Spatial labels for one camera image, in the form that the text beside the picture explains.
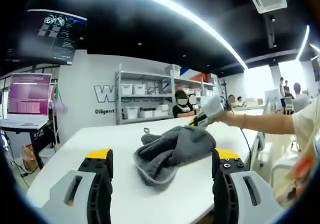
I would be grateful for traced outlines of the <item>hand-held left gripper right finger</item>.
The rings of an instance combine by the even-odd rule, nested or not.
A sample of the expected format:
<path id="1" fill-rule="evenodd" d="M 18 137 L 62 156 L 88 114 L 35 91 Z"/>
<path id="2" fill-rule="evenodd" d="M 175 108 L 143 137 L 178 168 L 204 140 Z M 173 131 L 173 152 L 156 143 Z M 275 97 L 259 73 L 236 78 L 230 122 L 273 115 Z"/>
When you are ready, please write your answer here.
<path id="1" fill-rule="evenodd" d="M 283 212 L 271 186 L 231 150 L 212 151 L 212 178 L 218 224 L 271 224 Z"/>

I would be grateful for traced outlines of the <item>person's right hand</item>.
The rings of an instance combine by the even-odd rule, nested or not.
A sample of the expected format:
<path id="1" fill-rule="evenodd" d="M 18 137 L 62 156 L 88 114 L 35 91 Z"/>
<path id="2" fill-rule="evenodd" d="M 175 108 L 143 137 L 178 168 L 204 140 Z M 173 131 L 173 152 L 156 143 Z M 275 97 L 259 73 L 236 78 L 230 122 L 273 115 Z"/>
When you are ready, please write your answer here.
<path id="1" fill-rule="evenodd" d="M 224 123 L 230 127 L 243 128 L 245 121 L 245 116 L 241 114 L 234 114 L 232 112 L 224 112 L 219 117 L 215 118 L 215 122 Z"/>

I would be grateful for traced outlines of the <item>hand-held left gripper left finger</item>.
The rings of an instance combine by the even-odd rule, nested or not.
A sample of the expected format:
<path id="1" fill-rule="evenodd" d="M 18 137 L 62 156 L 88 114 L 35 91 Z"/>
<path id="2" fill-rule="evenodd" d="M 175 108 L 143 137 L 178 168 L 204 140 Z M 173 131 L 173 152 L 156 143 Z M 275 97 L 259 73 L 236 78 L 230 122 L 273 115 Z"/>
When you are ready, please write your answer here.
<path id="1" fill-rule="evenodd" d="M 39 213 L 48 224 L 110 224 L 112 179 L 113 150 L 93 151 L 50 189 Z"/>

